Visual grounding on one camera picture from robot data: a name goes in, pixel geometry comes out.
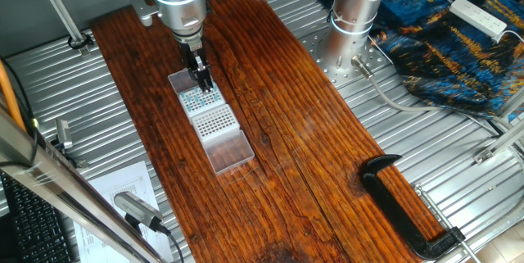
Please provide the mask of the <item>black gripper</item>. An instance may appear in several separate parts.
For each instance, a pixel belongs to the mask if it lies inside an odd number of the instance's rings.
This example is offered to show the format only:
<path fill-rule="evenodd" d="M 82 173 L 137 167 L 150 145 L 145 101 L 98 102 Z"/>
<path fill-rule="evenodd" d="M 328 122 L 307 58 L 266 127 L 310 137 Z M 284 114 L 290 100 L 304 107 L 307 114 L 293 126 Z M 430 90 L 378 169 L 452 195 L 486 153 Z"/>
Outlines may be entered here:
<path fill-rule="evenodd" d="M 201 58 L 202 48 L 201 40 L 189 40 L 181 44 L 184 61 L 187 63 L 191 79 L 198 83 L 203 93 L 211 93 L 213 91 L 213 83 L 209 65 Z"/>

